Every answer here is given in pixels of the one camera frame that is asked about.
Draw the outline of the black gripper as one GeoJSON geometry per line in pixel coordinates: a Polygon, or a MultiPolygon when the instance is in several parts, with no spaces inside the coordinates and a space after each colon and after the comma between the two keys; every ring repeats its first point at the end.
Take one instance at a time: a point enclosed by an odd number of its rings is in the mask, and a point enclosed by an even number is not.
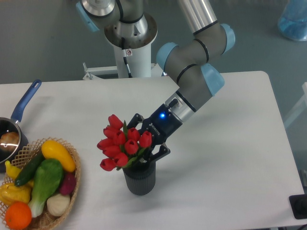
{"type": "Polygon", "coordinates": [[[136,128],[138,124],[142,124],[141,134],[145,131],[152,134],[152,146],[160,145],[158,152],[155,154],[153,154],[153,148],[146,150],[140,162],[154,163],[171,152],[165,141],[182,125],[182,122],[169,111],[165,104],[162,104],[147,119],[136,113],[127,124],[127,129],[136,128]]]}

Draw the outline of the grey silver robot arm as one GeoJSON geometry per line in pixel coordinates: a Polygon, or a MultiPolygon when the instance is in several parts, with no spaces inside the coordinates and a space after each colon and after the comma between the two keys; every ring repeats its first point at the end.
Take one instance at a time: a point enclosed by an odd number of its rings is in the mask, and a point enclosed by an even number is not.
{"type": "MultiPolygon", "coordinates": [[[[136,114],[123,127],[127,139],[141,124],[138,147],[123,157],[122,167],[155,162],[170,150],[166,139],[224,86],[221,74],[209,64],[235,44],[234,31],[220,24],[207,0],[181,0],[194,39],[186,46],[163,45],[156,63],[177,85],[178,90],[149,118],[136,114]]],[[[139,0],[81,0],[77,11],[93,31],[102,30],[113,46],[119,78],[150,77],[151,43],[157,35],[155,20],[139,0]]]]}

